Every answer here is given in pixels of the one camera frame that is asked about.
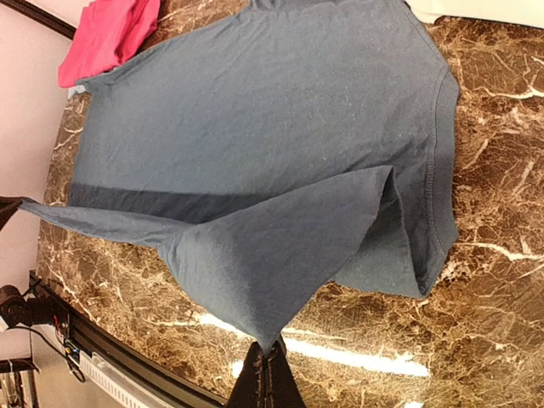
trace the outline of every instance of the marble table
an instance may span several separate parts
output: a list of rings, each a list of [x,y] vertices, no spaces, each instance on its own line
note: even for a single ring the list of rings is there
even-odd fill
[[[241,0],[163,2],[149,47]],[[308,407],[511,407],[544,400],[544,31],[444,18],[428,26],[461,84],[461,238],[426,300],[322,287],[286,328]],[[89,95],[65,108],[45,202],[66,203]],[[42,224],[37,273],[170,371],[227,397],[251,339],[191,302],[156,253]]]

